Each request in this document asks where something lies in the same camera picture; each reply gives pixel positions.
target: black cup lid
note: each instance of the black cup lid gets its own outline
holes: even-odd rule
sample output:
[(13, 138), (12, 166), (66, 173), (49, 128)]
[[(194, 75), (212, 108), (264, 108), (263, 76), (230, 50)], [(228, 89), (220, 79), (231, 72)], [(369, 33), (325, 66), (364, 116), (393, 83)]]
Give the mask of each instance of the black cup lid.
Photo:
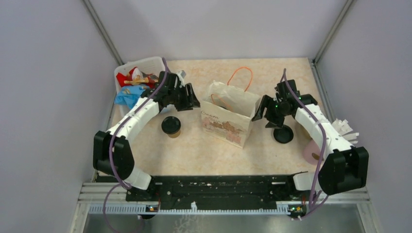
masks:
[(273, 136), (276, 141), (286, 144), (292, 141), (293, 130), (289, 126), (283, 125), (282, 128), (273, 131)]
[(180, 120), (175, 116), (168, 116), (162, 122), (162, 130), (167, 134), (175, 134), (179, 132), (180, 127)]

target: white plastic bag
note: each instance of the white plastic bag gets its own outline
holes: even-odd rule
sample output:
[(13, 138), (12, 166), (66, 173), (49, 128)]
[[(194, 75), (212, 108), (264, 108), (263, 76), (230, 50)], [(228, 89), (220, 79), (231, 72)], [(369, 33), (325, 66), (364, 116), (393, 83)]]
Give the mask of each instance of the white plastic bag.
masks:
[(253, 75), (245, 90), (230, 86), (235, 73), (227, 84), (213, 81), (200, 100), (200, 108), (204, 132), (243, 148), (252, 129), (251, 119), (260, 103), (260, 96), (247, 92)]

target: gray wall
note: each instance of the gray wall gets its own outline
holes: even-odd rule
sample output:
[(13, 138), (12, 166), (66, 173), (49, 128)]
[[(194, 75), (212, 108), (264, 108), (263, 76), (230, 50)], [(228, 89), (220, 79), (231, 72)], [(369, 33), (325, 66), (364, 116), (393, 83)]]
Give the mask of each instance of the gray wall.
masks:
[(66, 232), (116, 65), (81, 1), (0, 5), (0, 232)]
[(357, 1), (320, 64), (336, 116), (370, 154), (367, 188), (386, 232), (412, 228), (412, 1)]
[(92, 0), (124, 61), (314, 57), (345, 0)]

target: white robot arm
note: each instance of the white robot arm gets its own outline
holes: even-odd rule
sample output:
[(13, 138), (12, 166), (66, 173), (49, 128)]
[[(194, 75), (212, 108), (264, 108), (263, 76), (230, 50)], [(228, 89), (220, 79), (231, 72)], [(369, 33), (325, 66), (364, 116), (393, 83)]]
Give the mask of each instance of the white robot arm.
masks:
[[(164, 73), (161, 72), (159, 76), (159, 82), (161, 82)], [(143, 190), (148, 188), (152, 178), (135, 165), (129, 141), (133, 141), (150, 119), (169, 104), (173, 104), (177, 111), (200, 107), (191, 84), (185, 84), (184, 76), (184, 71), (167, 74), (164, 85), (152, 99), (148, 100), (148, 96), (154, 90), (146, 90), (133, 109), (119, 123), (106, 132), (96, 133), (93, 145), (93, 167), (95, 169), (114, 176), (109, 160), (109, 150), (113, 150), (113, 160), (119, 177), (133, 187)], [(115, 137), (115, 142), (111, 149), (109, 143), (112, 137)]]
[[(285, 116), (292, 115), (309, 132), (319, 148), (324, 141), (319, 125), (323, 126), (326, 133), (326, 148), (323, 155), (325, 162), (319, 171), (315, 189), (322, 189), (326, 194), (333, 195), (364, 187), (369, 159), (366, 149), (356, 148), (341, 137), (326, 119), (317, 101), (309, 94), (300, 95), (294, 80), (281, 81), (275, 90), (276, 98), (263, 96), (252, 120), (265, 117), (269, 121), (266, 128), (274, 128), (275, 139), (280, 143), (288, 143), (293, 139), (293, 131), (283, 122)], [(297, 99), (313, 113), (317, 121), (301, 107)], [(296, 190), (311, 190), (314, 176), (315, 174), (311, 172), (295, 174), (293, 182)]]

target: purple cable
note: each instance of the purple cable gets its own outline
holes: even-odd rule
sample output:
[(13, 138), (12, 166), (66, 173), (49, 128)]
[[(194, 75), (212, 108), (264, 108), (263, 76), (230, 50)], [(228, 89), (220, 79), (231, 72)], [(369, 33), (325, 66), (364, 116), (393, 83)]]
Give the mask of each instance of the purple cable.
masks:
[(319, 198), (321, 193), (322, 193), (322, 191), (319, 191), (318, 194), (316, 194), (316, 196), (313, 197), (314, 198), (313, 203), (316, 203), (318, 201), (318, 198)]
[[(103, 217), (104, 217), (104, 221), (106, 222), (107, 226), (108, 226), (113, 232), (115, 232), (115, 233), (121, 233), (121, 232), (117, 231), (116, 229), (114, 229), (114, 228), (110, 225), (109, 219), (107, 218), (107, 215), (106, 215), (106, 203), (107, 203), (107, 199), (109, 198), (110, 193), (113, 192), (113, 190), (115, 190), (115, 188), (120, 187), (120, 186), (121, 186), (120, 183), (118, 183), (117, 185), (113, 186), (113, 187), (107, 192), (106, 198), (104, 198), (104, 202), (103, 202)], [(140, 218), (139, 220), (140, 220), (140, 224), (139, 224), (138, 229), (136, 230), (137, 233), (140, 232), (140, 231), (143, 229), (143, 226), (144, 226), (144, 220), (143, 220), (142, 218)]]
[[(315, 115), (300, 101), (300, 99), (296, 96), (296, 94), (293, 92), (291, 86), (288, 83), (288, 80), (286, 79), (286, 69), (283, 69), (283, 76), (282, 79), (280, 79), (280, 81), (285, 80), (285, 84), (289, 89), (289, 92), (292, 94), (292, 96), (295, 98), (295, 100), (299, 103), (299, 105), (310, 115), (310, 117), (313, 118), (313, 120), (315, 122), (318, 122), (318, 118), (315, 117)], [(323, 137), (323, 142), (322, 142), (322, 148), (321, 148), (321, 153), (319, 155), (319, 160), (318, 160), (318, 164), (316, 165), (316, 170), (315, 170), (315, 176), (313, 177), (313, 182), (312, 182), (312, 187), (310, 189), (310, 196), (309, 196), (309, 208), (312, 208), (312, 206), (316, 203), (316, 200), (313, 201), (313, 194), (315, 193), (315, 186), (316, 186), (316, 181), (319, 175), (319, 170), (321, 168), (321, 164), (322, 164), (322, 159), (323, 159), (323, 154), (325, 153), (325, 148), (326, 148), (326, 132), (325, 129), (323, 128), (322, 124), (318, 124), (319, 128), (321, 129), (322, 132), (322, 137)]]
[[(137, 107), (137, 109), (134, 111), (135, 114), (138, 113), (138, 111), (140, 111), (140, 109), (142, 109), (143, 106), (146, 105), (147, 102), (148, 102), (150, 99), (152, 99), (153, 96), (155, 96), (156, 93), (159, 92), (160, 88), (164, 85), (164, 83), (165, 83), (165, 81), (166, 81), (167, 73), (169, 73), (170, 70), (169, 70), (169, 68), (168, 68), (168, 66), (167, 66), (166, 59), (165, 59), (164, 57), (162, 57), (162, 61), (163, 61), (163, 64), (165, 65), (165, 74), (164, 74), (164, 76), (163, 76), (162, 82), (159, 84), (159, 86), (156, 88), (156, 90), (154, 90), (154, 92), (143, 102), (143, 104), (141, 104), (139, 107)], [(106, 216), (106, 204), (107, 204), (107, 200), (109, 199), (109, 195), (113, 192), (113, 190), (115, 190), (115, 188), (117, 188), (117, 187), (119, 187), (119, 186), (122, 186), (124, 189), (131, 189), (132, 186), (131, 186), (129, 183), (126, 183), (126, 182), (124, 182), (123, 180), (121, 180), (121, 178), (119, 177), (118, 173), (116, 172), (116, 168), (115, 168), (115, 165), (114, 165), (114, 162), (113, 162), (113, 143), (114, 143), (114, 138), (115, 138), (116, 135), (119, 133), (120, 129), (123, 127), (123, 125), (126, 124), (126, 122), (128, 122), (128, 121), (130, 120), (130, 118), (131, 118), (131, 117), (128, 116), (128, 117), (117, 127), (117, 129), (116, 129), (115, 132), (113, 133), (113, 136), (112, 136), (112, 139), (110, 140), (110, 145), (109, 145), (109, 160), (110, 160), (110, 165), (111, 165), (111, 167), (112, 167), (113, 174), (115, 175), (116, 180), (117, 180), (119, 183), (118, 183), (117, 185), (113, 186), (113, 187), (107, 192), (106, 197), (104, 198), (104, 201), (103, 201), (103, 217), (104, 217), (104, 220), (105, 220), (107, 226), (108, 226), (113, 232), (115, 232), (115, 233), (120, 233), (120, 232), (118, 232), (116, 229), (114, 229), (114, 228), (110, 225), (109, 220), (107, 219), (107, 216)], [(141, 230), (142, 226), (144, 225), (144, 221), (142, 221), (142, 222), (143, 222), (143, 224), (139, 225), (139, 229), (137, 230), (137, 232), (139, 232), (139, 231)]]
[[(139, 107), (137, 107), (137, 109), (134, 111), (135, 114), (138, 113), (138, 111), (140, 111), (140, 109), (142, 109), (143, 106), (146, 105), (147, 102), (148, 102), (150, 99), (152, 99), (153, 96), (155, 96), (155, 95), (159, 92), (160, 88), (163, 86), (163, 84), (164, 84), (165, 81), (166, 81), (166, 77), (167, 77), (167, 73), (169, 72), (169, 68), (168, 68), (168, 66), (167, 66), (167, 64), (166, 64), (166, 59), (163, 57), (162, 60), (163, 60), (163, 64), (165, 65), (165, 74), (164, 74), (164, 76), (163, 76), (163, 80), (162, 80), (162, 82), (160, 83), (160, 85), (156, 88), (156, 90), (154, 90), (154, 92), (143, 102), (143, 104), (141, 104)], [(113, 144), (114, 144), (114, 142), (115, 142), (116, 135), (119, 133), (120, 129), (123, 128), (123, 126), (130, 120), (130, 118), (131, 118), (131, 117), (128, 116), (128, 117), (117, 127), (117, 129), (116, 129), (115, 132), (113, 133), (113, 136), (112, 136), (112, 138), (111, 138), (111, 140), (110, 140), (110, 145), (109, 145), (109, 160), (110, 160), (110, 166), (112, 167), (112, 171), (113, 171), (113, 174), (114, 174), (115, 177), (116, 177), (116, 180), (121, 184), (121, 186), (122, 186), (124, 189), (131, 189), (132, 186), (131, 186), (130, 184), (124, 182), (124, 181), (119, 177), (119, 174), (118, 174), (117, 171), (116, 171), (115, 164), (114, 164), (114, 162), (113, 162)]]
[(327, 200), (328, 197), (329, 196), (326, 196), (325, 199), (323, 199), (323, 201), (319, 205), (315, 206), (313, 209), (311, 209), (309, 212), (307, 212), (305, 216), (300, 217), (300, 219), (305, 219), (305, 218), (309, 217), (313, 212), (315, 212), (315, 210), (318, 207), (322, 206), (325, 203), (325, 201)]

